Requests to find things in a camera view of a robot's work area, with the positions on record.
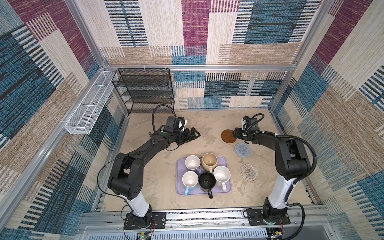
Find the blue-grey woven round coaster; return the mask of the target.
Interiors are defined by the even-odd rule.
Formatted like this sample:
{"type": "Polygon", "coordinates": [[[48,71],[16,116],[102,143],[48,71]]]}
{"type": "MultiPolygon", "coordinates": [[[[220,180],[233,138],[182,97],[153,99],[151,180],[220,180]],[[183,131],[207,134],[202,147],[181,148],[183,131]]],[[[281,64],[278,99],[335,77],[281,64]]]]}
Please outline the blue-grey woven round coaster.
{"type": "Polygon", "coordinates": [[[252,150],[248,144],[238,143],[235,145],[235,153],[241,158],[249,158],[252,155],[252,150]]]}

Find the brown wooden round coaster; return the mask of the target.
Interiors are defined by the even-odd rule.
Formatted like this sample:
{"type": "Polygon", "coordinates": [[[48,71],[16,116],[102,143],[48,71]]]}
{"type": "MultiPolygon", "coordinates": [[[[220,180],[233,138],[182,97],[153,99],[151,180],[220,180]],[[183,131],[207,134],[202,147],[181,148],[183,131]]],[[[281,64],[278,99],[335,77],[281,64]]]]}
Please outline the brown wooden round coaster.
{"type": "Polygon", "coordinates": [[[224,130],[221,133],[221,139],[228,144],[234,143],[237,138],[234,137],[234,131],[233,130],[224,130]]]}

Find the lavender mug white inside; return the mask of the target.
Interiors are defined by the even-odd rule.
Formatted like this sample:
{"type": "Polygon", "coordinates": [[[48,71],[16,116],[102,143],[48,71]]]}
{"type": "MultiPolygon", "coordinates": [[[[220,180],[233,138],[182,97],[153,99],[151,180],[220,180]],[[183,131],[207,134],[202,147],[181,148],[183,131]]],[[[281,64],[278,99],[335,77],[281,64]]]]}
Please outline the lavender mug white inside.
{"type": "Polygon", "coordinates": [[[191,155],[185,159],[185,166],[188,170],[201,174],[201,159],[198,156],[191,155]]]}

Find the clear patterned glass coaster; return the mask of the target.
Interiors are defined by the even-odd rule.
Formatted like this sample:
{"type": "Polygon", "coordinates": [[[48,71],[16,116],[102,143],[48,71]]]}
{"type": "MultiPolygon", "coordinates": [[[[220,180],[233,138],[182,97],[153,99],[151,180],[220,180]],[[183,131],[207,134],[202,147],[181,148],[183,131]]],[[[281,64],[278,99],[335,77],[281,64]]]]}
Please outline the clear patterned glass coaster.
{"type": "Polygon", "coordinates": [[[244,164],[240,168],[241,176],[249,182],[254,182],[259,177],[259,171],[251,164],[244,164]]]}

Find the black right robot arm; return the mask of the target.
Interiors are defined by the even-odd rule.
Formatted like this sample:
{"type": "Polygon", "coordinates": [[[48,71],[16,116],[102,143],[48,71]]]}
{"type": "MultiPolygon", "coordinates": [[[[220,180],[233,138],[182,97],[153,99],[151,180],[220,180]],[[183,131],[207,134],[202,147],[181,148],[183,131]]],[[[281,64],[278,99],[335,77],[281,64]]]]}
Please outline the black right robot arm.
{"type": "Polygon", "coordinates": [[[234,137],[275,151],[275,166],[278,178],[265,206],[270,210],[285,209],[296,184],[308,177],[317,166],[317,155],[306,140],[292,135],[278,135],[268,131],[253,131],[235,128],[234,137]]]}

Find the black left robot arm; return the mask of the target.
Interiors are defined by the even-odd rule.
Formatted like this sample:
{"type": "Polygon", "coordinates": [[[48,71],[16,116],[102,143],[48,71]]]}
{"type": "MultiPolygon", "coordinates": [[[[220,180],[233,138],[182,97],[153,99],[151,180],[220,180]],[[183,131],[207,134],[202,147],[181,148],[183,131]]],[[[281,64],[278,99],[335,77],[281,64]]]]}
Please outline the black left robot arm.
{"type": "Polygon", "coordinates": [[[181,146],[200,136],[201,134],[195,128],[185,129],[183,132],[158,130],[138,149],[126,155],[120,153],[116,156],[109,176],[108,188],[119,197],[126,199],[136,221],[148,225],[152,220],[152,207],[141,193],[146,164],[172,143],[181,146]]]}

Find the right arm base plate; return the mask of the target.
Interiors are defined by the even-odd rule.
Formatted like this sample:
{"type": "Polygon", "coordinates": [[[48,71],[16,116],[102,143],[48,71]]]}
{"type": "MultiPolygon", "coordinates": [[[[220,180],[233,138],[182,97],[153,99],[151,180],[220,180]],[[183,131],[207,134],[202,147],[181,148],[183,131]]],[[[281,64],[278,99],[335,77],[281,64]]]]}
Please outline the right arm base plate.
{"type": "Polygon", "coordinates": [[[289,225],[291,223],[288,214],[277,216],[274,220],[265,220],[262,209],[247,208],[243,210],[243,217],[249,221],[250,226],[289,225]]]}

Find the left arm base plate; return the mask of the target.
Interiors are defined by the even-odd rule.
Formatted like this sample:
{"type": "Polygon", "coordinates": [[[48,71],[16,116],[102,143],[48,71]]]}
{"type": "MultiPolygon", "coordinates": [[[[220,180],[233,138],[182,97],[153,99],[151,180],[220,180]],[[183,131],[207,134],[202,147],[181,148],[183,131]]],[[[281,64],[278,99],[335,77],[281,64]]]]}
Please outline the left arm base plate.
{"type": "Polygon", "coordinates": [[[166,225],[166,212],[154,212],[143,218],[128,213],[125,218],[124,230],[164,229],[166,225]]]}

